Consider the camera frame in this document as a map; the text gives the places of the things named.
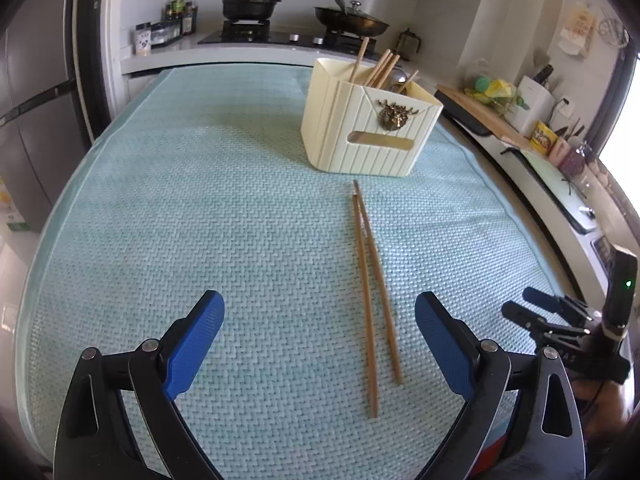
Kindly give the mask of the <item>person's right hand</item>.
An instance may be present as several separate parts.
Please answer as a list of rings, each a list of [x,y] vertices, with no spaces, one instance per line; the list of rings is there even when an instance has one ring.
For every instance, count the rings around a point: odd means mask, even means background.
[[[572,388],[579,408],[582,433],[587,442],[609,441],[624,429],[631,416],[624,388],[617,382],[573,379]]]

